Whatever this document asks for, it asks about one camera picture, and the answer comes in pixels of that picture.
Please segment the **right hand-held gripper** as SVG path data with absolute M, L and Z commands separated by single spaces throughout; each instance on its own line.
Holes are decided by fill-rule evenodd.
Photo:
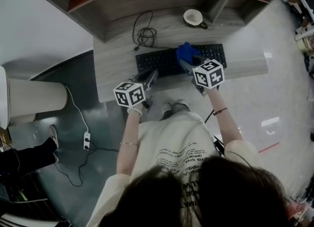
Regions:
M 215 59 L 208 59 L 202 55 L 192 56 L 192 64 L 200 64 L 193 66 L 180 59 L 180 66 L 187 75 L 193 75 L 192 83 L 203 97 L 206 96 L 207 89 L 218 87 L 225 81 L 224 68 L 221 63 Z

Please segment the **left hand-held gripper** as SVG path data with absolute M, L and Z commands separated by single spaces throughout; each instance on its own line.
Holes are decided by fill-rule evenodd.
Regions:
M 139 72 L 128 82 L 120 83 L 114 90 L 117 104 L 122 107 L 132 108 L 142 103 L 144 109 L 149 110 L 153 104 L 149 93 L 158 79 L 156 69 L 147 69 Z

